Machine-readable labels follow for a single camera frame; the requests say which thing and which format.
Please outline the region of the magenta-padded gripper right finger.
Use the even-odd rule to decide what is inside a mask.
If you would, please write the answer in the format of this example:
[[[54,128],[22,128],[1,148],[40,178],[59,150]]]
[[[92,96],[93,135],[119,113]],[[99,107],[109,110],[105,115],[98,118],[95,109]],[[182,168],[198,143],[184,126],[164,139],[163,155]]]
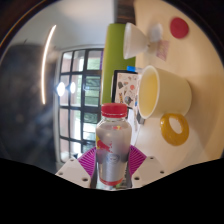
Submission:
[[[135,146],[130,147],[126,183],[128,188],[140,188],[165,176],[165,169],[154,156],[146,156]]]

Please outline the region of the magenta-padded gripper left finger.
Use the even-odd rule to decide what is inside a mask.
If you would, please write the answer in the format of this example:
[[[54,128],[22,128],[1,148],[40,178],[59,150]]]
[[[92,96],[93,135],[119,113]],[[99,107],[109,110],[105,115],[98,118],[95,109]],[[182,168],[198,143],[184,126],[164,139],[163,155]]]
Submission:
[[[81,187],[95,189],[97,185],[96,148],[88,150],[78,159],[70,158],[59,169],[56,176]]]

